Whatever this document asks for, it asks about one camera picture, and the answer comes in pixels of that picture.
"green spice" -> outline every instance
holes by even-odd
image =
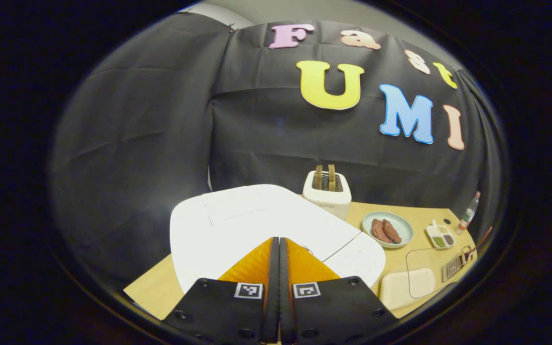
[[[438,245],[438,247],[444,247],[444,240],[442,240],[441,237],[432,237],[432,239],[434,240],[434,242],[436,242],[436,245]]]

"letter m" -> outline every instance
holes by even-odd
[[[399,118],[406,138],[416,126],[414,139],[432,144],[434,142],[434,137],[431,135],[431,107],[434,105],[432,101],[425,96],[417,96],[410,107],[398,87],[382,84],[379,88],[386,98],[385,123],[380,126],[380,131],[386,135],[398,136],[400,129],[397,126],[397,119]]]

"white toaster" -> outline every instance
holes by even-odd
[[[315,173],[316,171],[308,173],[302,196],[311,203],[346,221],[348,208],[351,205],[351,191],[348,188],[348,183],[346,183],[346,178],[342,174],[335,173],[337,190],[336,192],[329,192],[328,190],[314,188]],[[328,174],[327,171],[323,171],[322,178],[327,179]]]

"bottle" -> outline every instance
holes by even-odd
[[[464,214],[464,216],[461,218],[460,225],[459,225],[459,228],[461,230],[467,229],[468,225],[472,221],[472,218],[474,218],[474,214],[476,213],[476,209],[478,208],[479,200],[480,200],[480,192],[477,191],[476,195],[474,196],[474,199],[472,199],[470,204],[468,205],[466,214]]]

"wooden table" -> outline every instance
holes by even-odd
[[[432,247],[432,244],[425,233],[425,228],[428,225],[431,225],[432,220],[435,219],[438,224],[449,227],[455,236],[455,240],[457,241],[456,245],[452,248],[435,251],[435,256],[433,257],[437,259],[434,261],[436,265],[438,262],[446,263],[449,259],[459,253],[460,250],[466,245],[474,247],[474,241],[467,231],[464,231],[461,235],[455,234],[455,228],[457,227],[459,221],[449,209],[388,206],[352,202],[350,209],[348,210],[346,222],[361,230],[361,221],[363,217],[374,211],[385,211],[397,214],[398,216],[406,219],[410,225],[412,225],[412,229],[414,230],[414,238],[404,247],[398,249],[385,248],[385,268],[383,269],[383,273],[380,275],[377,282],[370,287],[377,296],[380,296],[379,287],[382,277],[389,273],[399,271],[402,267],[405,267],[405,257],[407,253],[415,249],[427,249]],[[448,219],[451,224],[446,224],[443,221],[444,219]],[[462,275],[464,275],[475,262],[476,259],[473,259],[470,264],[464,266],[454,280],[458,280],[462,277]],[[136,281],[129,284],[124,291],[140,308],[143,308],[146,312],[152,314],[160,320],[165,319],[165,317],[169,315],[184,295],[180,285],[178,284],[178,279],[176,278],[176,272],[173,267],[171,254],[161,260],[159,264],[156,264],[149,271],[141,275],[141,277],[139,277]],[[394,316],[401,318],[421,306],[421,304],[425,303],[436,293],[437,292],[431,293],[428,296],[417,299],[413,304],[391,312]]]

